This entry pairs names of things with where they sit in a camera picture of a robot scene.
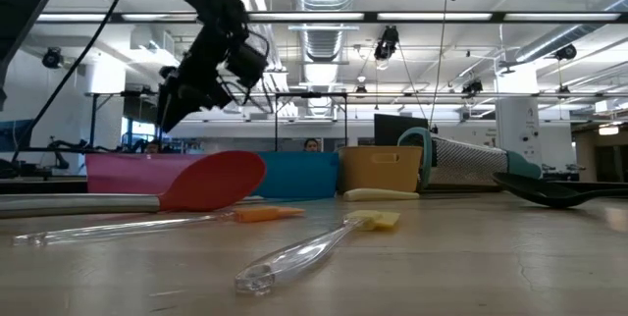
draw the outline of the red spatula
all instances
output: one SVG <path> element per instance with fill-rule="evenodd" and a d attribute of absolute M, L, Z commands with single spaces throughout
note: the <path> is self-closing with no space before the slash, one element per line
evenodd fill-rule
<path fill-rule="evenodd" d="M 266 174 L 259 155 L 227 151 L 185 168 L 162 194 L 0 195 L 0 218 L 70 214 L 209 212 L 246 197 Z"/>

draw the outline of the desk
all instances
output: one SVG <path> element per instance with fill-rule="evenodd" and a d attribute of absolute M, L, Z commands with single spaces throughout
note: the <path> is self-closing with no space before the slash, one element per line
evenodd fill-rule
<path fill-rule="evenodd" d="M 628 202 L 540 208 L 472 198 L 293 203 L 306 219 L 205 223 L 108 241 L 0 246 L 3 316 L 609 315 L 628 310 Z M 261 255 L 334 227 L 356 209 L 401 212 L 395 233 L 358 232 L 322 268 L 267 297 L 236 295 Z M 0 221 L 14 234 L 102 224 Z"/>

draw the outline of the black ladle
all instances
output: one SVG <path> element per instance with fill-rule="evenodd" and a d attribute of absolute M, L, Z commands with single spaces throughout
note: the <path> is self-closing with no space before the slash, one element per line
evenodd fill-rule
<path fill-rule="evenodd" d="M 578 192 L 560 184 L 508 173 L 494 173 L 493 180 L 516 196 L 551 208 L 574 207 L 598 197 L 628 197 L 628 188 Z"/>

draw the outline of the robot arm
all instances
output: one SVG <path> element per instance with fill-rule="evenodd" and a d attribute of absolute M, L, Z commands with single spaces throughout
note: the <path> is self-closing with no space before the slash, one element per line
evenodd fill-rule
<path fill-rule="evenodd" d="M 7 16 L 0 38 L 0 111 L 9 64 L 48 1 L 0 0 L 0 15 Z M 217 82 L 216 67 L 222 62 L 245 88 L 254 86 L 267 66 L 265 56 L 245 43 L 248 16 L 240 0 L 184 1 L 196 10 L 203 29 L 160 88 L 158 120 L 166 132 L 200 106 L 223 108 L 232 101 Z"/>

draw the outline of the tabletop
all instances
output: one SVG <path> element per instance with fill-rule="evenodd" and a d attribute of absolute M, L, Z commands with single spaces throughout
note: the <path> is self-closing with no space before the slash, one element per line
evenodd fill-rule
<path fill-rule="evenodd" d="M 419 201 L 287 204 L 305 218 L 208 222 L 41 247 L 10 237 L 155 219 L 0 221 L 0 313 L 13 315 L 610 315 L 628 311 L 628 200 L 551 210 L 507 193 Z M 392 232 L 354 232 L 307 276 L 270 294 L 234 276 L 358 209 L 401 213 Z"/>

